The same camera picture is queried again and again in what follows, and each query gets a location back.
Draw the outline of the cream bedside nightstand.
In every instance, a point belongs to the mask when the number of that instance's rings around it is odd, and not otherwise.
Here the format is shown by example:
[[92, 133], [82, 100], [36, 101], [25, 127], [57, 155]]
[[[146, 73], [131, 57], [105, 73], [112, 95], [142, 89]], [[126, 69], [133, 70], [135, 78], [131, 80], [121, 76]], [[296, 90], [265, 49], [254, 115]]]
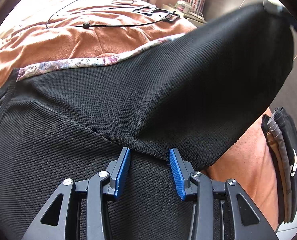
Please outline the cream bedside nightstand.
[[169, 5], [162, 4], [162, 8], [169, 11], [175, 11], [181, 18], [185, 18], [187, 21], [192, 23], [195, 27], [201, 27], [202, 25], [207, 23], [202, 16], [199, 16], [191, 11], [189, 11], [188, 13], [184, 13], [176, 9], [173, 5], [170, 5], [170, 4]]

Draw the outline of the folded black printed t-shirt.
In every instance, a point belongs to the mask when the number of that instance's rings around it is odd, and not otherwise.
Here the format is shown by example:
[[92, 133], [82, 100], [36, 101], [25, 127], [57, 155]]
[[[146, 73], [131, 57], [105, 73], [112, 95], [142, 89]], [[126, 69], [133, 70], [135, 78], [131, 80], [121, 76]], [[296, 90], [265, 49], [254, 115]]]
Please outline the folded black printed t-shirt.
[[[291, 221], [292, 222], [295, 218], [296, 211], [297, 211], [297, 129], [295, 122], [290, 114], [287, 113], [287, 111], [283, 107], [277, 107], [274, 109], [276, 111], [275, 114], [275, 120], [278, 124], [278, 126], [281, 128], [283, 138], [285, 141], [288, 159], [289, 159], [289, 165], [290, 165], [290, 175], [291, 175], [291, 185], [292, 185], [292, 216]], [[273, 150], [270, 148], [267, 135], [268, 132], [268, 118], [270, 116], [263, 115], [262, 116], [262, 123], [261, 128], [264, 133], [264, 136], [266, 138], [267, 145], [269, 147], [269, 152], [271, 154], [273, 165], [275, 168], [276, 173], [276, 179], [277, 179], [277, 196], [278, 196], [278, 205], [279, 205], [279, 218], [278, 218], [278, 224], [282, 224], [282, 219], [284, 216], [284, 210], [283, 210], [283, 196], [282, 196], [282, 185], [281, 185], [281, 179], [279, 175], [279, 171], [277, 170], [277, 159], [275, 157], [275, 154]]]

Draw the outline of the orange bed blanket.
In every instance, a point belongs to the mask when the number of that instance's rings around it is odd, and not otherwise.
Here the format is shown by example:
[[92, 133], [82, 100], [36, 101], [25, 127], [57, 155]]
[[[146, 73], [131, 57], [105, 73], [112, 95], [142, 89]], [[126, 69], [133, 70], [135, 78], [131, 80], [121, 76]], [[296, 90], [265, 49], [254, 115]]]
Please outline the orange bed blanket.
[[[18, 28], [11, 27], [0, 36], [0, 88], [15, 68], [45, 61], [111, 57], [156, 39], [195, 29], [185, 19], [173, 24], [156, 23], [106, 31], [73, 28], [71, 20], [58, 19], [57, 22], [59, 28], [47, 30], [42, 21], [34, 20]], [[272, 228], [277, 227], [277, 181], [260, 119], [205, 173], [222, 181], [236, 177]]]

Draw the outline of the black shirt with floral trim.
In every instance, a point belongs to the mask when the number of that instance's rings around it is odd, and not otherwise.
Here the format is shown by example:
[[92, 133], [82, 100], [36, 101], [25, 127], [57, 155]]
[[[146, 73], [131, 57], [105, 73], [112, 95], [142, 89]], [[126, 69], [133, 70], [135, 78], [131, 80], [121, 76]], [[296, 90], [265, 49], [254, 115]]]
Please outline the black shirt with floral trim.
[[0, 88], [0, 238], [21, 239], [66, 178], [132, 162], [108, 207], [114, 239], [187, 239], [169, 150], [214, 164], [269, 107], [293, 65], [289, 22], [261, 3], [108, 66], [39, 65]]

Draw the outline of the black buckle frame on bed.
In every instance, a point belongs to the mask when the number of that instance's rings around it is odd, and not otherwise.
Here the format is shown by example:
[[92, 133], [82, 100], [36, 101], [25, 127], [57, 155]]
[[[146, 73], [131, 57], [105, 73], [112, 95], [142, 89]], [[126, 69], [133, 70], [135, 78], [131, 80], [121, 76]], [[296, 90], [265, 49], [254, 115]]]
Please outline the black buckle frame on bed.
[[157, 7], [141, 6], [132, 10], [133, 12], [152, 17], [156, 22], [176, 22], [180, 15], [174, 10], [166, 10]]

